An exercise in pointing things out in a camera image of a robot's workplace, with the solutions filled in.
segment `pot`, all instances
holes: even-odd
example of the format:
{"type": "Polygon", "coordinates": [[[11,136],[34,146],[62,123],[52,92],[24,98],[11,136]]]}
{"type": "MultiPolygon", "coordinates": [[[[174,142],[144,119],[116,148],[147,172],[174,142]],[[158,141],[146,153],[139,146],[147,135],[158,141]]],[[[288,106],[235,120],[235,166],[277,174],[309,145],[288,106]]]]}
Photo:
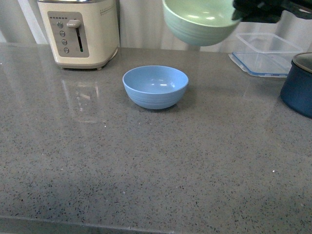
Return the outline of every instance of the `pot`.
{"type": "Polygon", "coordinates": [[[312,53],[293,57],[292,67],[280,94],[286,105],[312,118],[312,53]]]}

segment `gray countertop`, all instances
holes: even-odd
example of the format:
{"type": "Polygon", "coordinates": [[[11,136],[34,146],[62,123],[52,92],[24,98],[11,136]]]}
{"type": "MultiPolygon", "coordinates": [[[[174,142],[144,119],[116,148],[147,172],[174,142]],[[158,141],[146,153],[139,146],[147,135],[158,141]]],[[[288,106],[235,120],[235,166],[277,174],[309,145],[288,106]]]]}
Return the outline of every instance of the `gray countertop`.
{"type": "Polygon", "coordinates": [[[0,44],[0,215],[175,233],[312,233],[312,120],[227,54],[120,48],[100,71],[0,44]],[[151,111],[122,76],[166,65],[182,100],[151,111]]]}

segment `cream toaster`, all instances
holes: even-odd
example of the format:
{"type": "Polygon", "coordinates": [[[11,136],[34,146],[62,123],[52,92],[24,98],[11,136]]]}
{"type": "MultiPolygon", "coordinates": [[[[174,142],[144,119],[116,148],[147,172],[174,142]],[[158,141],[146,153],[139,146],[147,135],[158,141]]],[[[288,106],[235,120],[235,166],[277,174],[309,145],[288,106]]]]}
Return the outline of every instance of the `cream toaster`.
{"type": "Polygon", "coordinates": [[[38,0],[54,60],[62,68],[102,68],[117,53],[115,0],[38,0]]]}

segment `pot lid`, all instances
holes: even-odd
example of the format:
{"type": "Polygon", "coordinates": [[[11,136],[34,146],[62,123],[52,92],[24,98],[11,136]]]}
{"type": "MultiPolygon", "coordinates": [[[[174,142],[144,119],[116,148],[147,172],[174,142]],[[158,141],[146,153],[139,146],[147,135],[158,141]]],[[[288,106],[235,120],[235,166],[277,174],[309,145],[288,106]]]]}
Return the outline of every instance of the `pot lid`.
{"type": "Polygon", "coordinates": [[[302,53],[295,55],[292,61],[301,69],[312,73],[312,53],[302,53]]]}

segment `blue bowl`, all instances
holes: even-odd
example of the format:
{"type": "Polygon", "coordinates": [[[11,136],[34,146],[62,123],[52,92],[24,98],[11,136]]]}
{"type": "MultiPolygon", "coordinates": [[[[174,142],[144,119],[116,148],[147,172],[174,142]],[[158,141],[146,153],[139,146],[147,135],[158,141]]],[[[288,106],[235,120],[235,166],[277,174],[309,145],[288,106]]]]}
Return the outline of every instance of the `blue bowl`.
{"type": "Polygon", "coordinates": [[[186,74],[166,66],[134,68],[122,78],[129,98],[147,109],[164,109],[176,104],[189,82],[186,74]]]}

